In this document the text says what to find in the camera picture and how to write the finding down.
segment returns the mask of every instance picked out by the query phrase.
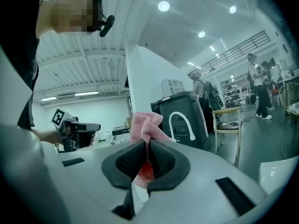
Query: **ceiling light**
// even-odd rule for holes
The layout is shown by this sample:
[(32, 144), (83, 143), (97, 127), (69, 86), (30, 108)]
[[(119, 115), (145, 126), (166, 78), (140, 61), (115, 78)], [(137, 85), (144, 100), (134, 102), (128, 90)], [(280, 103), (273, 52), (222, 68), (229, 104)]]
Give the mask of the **ceiling light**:
[(206, 33), (205, 33), (204, 31), (202, 31), (202, 32), (200, 32), (200, 33), (198, 34), (199, 38), (202, 38), (202, 37), (204, 37), (205, 35), (206, 35)]
[(235, 6), (232, 6), (230, 9), (229, 9), (229, 12), (231, 14), (234, 14), (236, 12), (237, 8)]
[(48, 101), (48, 100), (54, 100), (54, 99), (57, 99), (57, 98), (55, 96), (53, 96), (53, 97), (41, 99), (41, 101)]
[(75, 94), (75, 96), (81, 96), (81, 95), (95, 95), (95, 94), (98, 94), (98, 93), (99, 93), (98, 91), (92, 91), (92, 92), (78, 93), (78, 94)]
[(160, 11), (166, 12), (166, 11), (169, 10), (170, 5), (169, 5), (168, 2), (162, 1), (162, 2), (159, 3), (158, 8), (159, 8)]

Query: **white pillar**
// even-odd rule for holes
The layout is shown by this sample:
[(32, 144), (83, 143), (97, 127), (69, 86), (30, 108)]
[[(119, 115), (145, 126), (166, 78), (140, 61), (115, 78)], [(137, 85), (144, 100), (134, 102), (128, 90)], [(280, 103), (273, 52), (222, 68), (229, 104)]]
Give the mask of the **white pillar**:
[(148, 77), (137, 43), (126, 41), (126, 66), (133, 112), (151, 112)]
[(222, 90), (222, 87), (221, 87), (217, 77), (214, 77), (214, 82), (217, 86), (217, 89), (218, 89), (218, 92), (219, 92), (219, 97), (222, 100), (223, 104), (225, 105), (225, 98), (224, 98), (223, 90)]

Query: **wooden chair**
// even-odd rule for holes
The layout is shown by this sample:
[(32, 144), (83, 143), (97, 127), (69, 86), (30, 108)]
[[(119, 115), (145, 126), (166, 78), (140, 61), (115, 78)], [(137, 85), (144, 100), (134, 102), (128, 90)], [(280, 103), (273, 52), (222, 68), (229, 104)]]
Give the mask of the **wooden chair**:
[[(230, 114), (230, 113), (238, 113), (238, 125), (233, 126), (230, 123), (227, 123), (226, 126), (223, 126), (223, 123), (225, 122), (220, 122), (217, 124), (216, 121), (216, 114)], [(236, 133), (238, 134), (238, 148), (237, 148), (237, 154), (235, 156), (235, 166), (238, 166), (239, 163), (239, 154), (240, 154), (240, 148), (241, 148), (241, 118), (240, 118), (240, 108), (227, 108), (227, 109), (221, 109), (221, 110), (216, 110), (213, 111), (213, 119), (214, 119), (214, 131), (215, 131), (215, 154), (217, 153), (217, 134), (218, 133)]]

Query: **white sneaker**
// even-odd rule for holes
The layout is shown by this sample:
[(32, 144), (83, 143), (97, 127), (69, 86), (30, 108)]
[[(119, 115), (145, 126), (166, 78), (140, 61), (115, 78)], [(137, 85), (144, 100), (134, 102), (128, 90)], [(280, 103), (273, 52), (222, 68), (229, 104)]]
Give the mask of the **white sneaker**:
[(267, 116), (267, 117), (265, 117), (265, 118), (263, 118), (263, 119), (270, 120), (270, 119), (272, 119), (272, 115), (268, 114), (268, 116)]

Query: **concrete floor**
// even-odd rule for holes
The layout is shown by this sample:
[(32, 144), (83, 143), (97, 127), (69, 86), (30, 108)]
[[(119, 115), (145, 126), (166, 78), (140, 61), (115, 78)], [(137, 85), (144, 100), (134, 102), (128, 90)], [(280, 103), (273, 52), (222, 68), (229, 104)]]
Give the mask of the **concrete floor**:
[[(242, 120), (254, 117), (256, 109), (250, 105), (241, 107), (245, 112), (241, 112)], [(238, 168), (246, 175), (258, 182), (258, 170), (261, 162), (271, 162), (283, 160), (284, 156), (292, 158), (299, 155), (299, 142), (295, 140), (297, 124), (294, 118), (285, 116), (285, 108), (278, 106), (273, 111), (268, 111), (272, 115), (271, 120), (258, 118), (247, 119), (249, 122), (242, 124), (242, 141)], [(237, 120), (237, 115), (221, 117), (222, 122), (232, 122)], [(221, 134), (218, 134), (217, 155), (234, 163), (237, 151), (238, 136), (236, 134), (225, 134), (223, 145), (221, 146)], [(210, 152), (214, 152), (215, 135), (210, 135)]]

